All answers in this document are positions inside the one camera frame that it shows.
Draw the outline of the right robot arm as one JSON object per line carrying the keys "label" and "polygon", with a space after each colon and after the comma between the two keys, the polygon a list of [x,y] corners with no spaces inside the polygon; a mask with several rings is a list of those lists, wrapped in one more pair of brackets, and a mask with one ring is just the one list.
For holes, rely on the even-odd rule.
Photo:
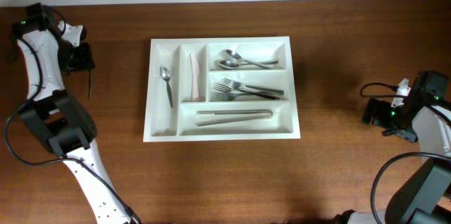
{"label": "right robot arm", "polygon": [[[383,128],[383,136],[417,143],[419,151],[387,161],[373,180],[368,213],[349,210],[334,223],[449,223],[450,211],[439,206],[450,196],[450,102],[444,97],[449,78],[434,70],[390,86],[392,94],[369,95],[363,123]],[[394,193],[388,205],[376,208],[376,189],[382,174],[396,161],[420,157],[421,167]]]}

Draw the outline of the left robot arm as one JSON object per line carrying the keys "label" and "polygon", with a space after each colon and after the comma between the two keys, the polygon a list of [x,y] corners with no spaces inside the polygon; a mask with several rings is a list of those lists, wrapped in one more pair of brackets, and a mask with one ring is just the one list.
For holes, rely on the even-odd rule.
{"label": "left robot arm", "polygon": [[91,73],[95,63],[87,31],[69,25],[56,9],[36,3],[27,18],[12,24],[11,34],[25,59],[28,93],[18,116],[44,149],[74,175],[98,223],[140,223],[113,187],[96,142],[91,115],[63,84],[63,76]]}

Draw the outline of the silver fork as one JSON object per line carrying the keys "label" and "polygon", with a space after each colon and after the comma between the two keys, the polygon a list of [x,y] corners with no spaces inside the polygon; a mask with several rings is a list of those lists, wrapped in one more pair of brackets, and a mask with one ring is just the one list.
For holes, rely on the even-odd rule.
{"label": "silver fork", "polygon": [[253,92],[253,91],[248,91],[248,90],[242,90],[242,89],[232,89],[231,87],[228,87],[224,84],[220,84],[220,83],[214,83],[213,84],[213,89],[216,90],[215,93],[227,93],[227,92],[232,92],[235,94],[241,93],[241,92],[252,92],[252,93],[259,93],[259,94],[264,94],[263,92]]}
{"label": "silver fork", "polygon": [[252,92],[241,92],[238,94],[227,92],[227,93],[213,93],[211,95],[211,99],[214,101],[234,101],[236,99],[239,99],[240,97],[260,97],[264,99],[269,100],[279,100],[279,97],[266,95],[266,94],[259,94],[259,93],[252,93]]}
{"label": "silver fork", "polygon": [[274,89],[274,88],[268,88],[268,87],[246,85],[242,82],[238,82],[236,80],[230,80],[228,78],[223,78],[222,82],[225,85],[231,87],[232,89],[252,89],[252,90],[257,90],[257,91],[261,91],[261,92],[267,92],[269,94],[274,94],[277,96],[283,96],[285,94],[285,92],[282,89]]}

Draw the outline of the white plastic butter knife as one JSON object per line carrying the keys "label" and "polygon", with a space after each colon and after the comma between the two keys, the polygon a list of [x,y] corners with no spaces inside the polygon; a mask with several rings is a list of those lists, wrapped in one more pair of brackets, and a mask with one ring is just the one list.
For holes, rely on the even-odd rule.
{"label": "white plastic butter knife", "polygon": [[190,54],[191,69],[192,69],[192,102],[199,101],[199,86],[198,76],[200,73],[199,63],[195,54]]}

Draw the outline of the small teaspoon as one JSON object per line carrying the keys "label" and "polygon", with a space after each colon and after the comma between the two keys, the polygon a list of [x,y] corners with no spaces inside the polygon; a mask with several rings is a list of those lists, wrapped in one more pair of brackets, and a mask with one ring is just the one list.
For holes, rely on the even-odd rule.
{"label": "small teaspoon", "polygon": [[166,67],[161,66],[160,67],[160,76],[166,83],[166,91],[167,91],[167,95],[168,95],[168,102],[170,104],[170,107],[173,108],[173,97],[172,97],[172,91],[171,91],[171,86],[170,86],[171,74],[170,74],[169,69],[167,69]]}
{"label": "small teaspoon", "polygon": [[87,95],[88,100],[91,99],[91,95],[92,95],[92,73],[93,73],[93,69],[88,71],[88,95]]}

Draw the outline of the large silver spoon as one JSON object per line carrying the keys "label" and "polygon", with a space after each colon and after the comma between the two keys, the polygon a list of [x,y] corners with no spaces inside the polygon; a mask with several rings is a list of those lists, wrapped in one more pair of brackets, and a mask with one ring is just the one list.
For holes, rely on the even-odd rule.
{"label": "large silver spoon", "polygon": [[232,64],[236,65],[237,67],[252,65],[252,66],[257,66],[257,67],[263,68],[263,69],[270,69],[271,66],[274,66],[279,63],[279,60],[272,60],[272,61],[269,61],[269,62],[267,61],[264,63],[247,60],[247,59],[244,59],[243,57],[241,57],[241,55],[239,55],[239,53],[237,53],[236,51],[233,51],[230,49],[224,50],[223,53],[226,57],[226,60],[230,61]]}
{"label": "large silver spoon", "polygon": [[278,64],[279,60],[270,60],[270,61],[263,61],[261,62],[261,66],[255,65],[253,63],[249,62],[242,62],[242,63],[233,63],[229,60],[222,60],[218,62],[218,66],[224,70],[237,70],[240,67],[243,66],[256,66],[258,69],[271,69],[271,66]]}

